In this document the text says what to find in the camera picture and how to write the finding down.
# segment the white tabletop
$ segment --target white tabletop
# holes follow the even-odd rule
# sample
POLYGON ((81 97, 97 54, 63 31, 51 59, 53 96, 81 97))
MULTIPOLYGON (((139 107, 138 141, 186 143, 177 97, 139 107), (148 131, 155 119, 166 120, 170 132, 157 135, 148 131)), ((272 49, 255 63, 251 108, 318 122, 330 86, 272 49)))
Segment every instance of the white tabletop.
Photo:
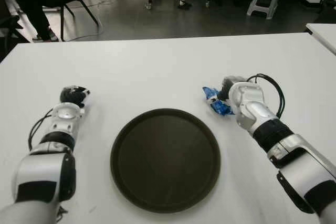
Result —
POLYGON ((336 24, 307 24, 312 36, 336 55, 336 24))
MULTIPOLYGON (((271 75, 286 96, 283 122, 336 163, 335 66, 336 57, 308 34, 18 45, 0 64, 0 207, 13 201, 10 178, 27 154, 31 126, 58 102, 64 86, 76 84, 92 95, 75 147, 77 190, 62 203, 69 214, 61 223, 318 223, 315 215, 294 206, 264 151, 234 117, 219 116, 206 104, 202 87, 220 88, 230 75, 271 75), (216 136, 222 156, 216 187, 177 214, 132 205, 110 175, 110 151, 119 131, 157 108, 200 118, 216 136)), ((260 83, 275 111, 277 92, 260 83)))

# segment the gray floor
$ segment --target gray floor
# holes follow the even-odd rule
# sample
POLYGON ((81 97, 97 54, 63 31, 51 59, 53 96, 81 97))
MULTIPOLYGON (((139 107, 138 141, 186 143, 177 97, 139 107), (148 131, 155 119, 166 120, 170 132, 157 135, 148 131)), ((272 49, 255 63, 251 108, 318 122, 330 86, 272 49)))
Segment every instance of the gray floor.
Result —
MULTIPOLYGON (((298 0, 281 0, 272 20, 264 16, 246 16, 249 1, 235 7, 232 0, 223 0, 222 7, 205 0, 190 0, 193 7, 188 10, 176 8, 178 0, 153 0, 153 8, 147 10, 147 0, 84 0, 95 16, 99 17, 103 29, 97 30, 90 16, 80 3, 71 3, 76 18, 65 11, 65 39, 96 34, 81 40, 153 39, 203 36, 228 36, 267 33, 296 33, 305 29, 305 24, 314 21, 317 10, 303 6, 298 0)), ((54 32, 60 34, 58 12, 47 12, 54 32)), ((36 35, 25 15, 20 23, 25 27, 22 34, 31 39, 36 35)))

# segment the black round tray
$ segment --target black round tray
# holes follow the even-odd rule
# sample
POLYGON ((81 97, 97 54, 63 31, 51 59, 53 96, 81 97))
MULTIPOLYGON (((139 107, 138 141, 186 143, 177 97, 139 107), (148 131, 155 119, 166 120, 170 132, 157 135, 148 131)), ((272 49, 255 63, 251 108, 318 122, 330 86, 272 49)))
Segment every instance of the black round tray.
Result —
POLYGON ((129 122, 117 136, 111 172, 124 196, 152 212, 179 212, 214 187, 221 157, 210 129, 181 110, 158 109, 129 122))

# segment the blue object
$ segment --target blue object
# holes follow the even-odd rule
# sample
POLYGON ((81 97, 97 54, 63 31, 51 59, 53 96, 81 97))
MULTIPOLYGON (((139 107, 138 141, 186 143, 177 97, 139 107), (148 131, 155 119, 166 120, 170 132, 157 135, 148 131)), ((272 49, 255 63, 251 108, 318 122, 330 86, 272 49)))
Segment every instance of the blue object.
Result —
POLYGON ((206 95, 206 100, 210 104, 213 110, 220 115, 233 115, 233 111, 230 106, 224 104, 221 100, 217 98, 219 91, 217 89, 211 89, 208 87, 203 87, 203 91, 206 95))

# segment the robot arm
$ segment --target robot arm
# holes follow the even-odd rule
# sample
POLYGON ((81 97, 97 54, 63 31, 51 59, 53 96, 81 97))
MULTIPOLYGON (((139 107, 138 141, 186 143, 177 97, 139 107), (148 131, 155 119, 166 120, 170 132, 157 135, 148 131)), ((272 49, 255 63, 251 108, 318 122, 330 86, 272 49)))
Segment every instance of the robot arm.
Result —
POLYGON ((268 109, 261 87, 228 77, 218 98, 228 98, 238 125, 279 169, 277 179, 294 204, 303 212, 315 212, 321 223, 336 223, 336 167, 268 109))
POLYGON ((72 155, 82 103, 90 92, 64 88, 61 103, 53 108, 51 124, 40 143, 23 158, 12 181, 14 204, 0 211, 4 224, 54 224, 60 202, 76 189, 75 158, 72 155))

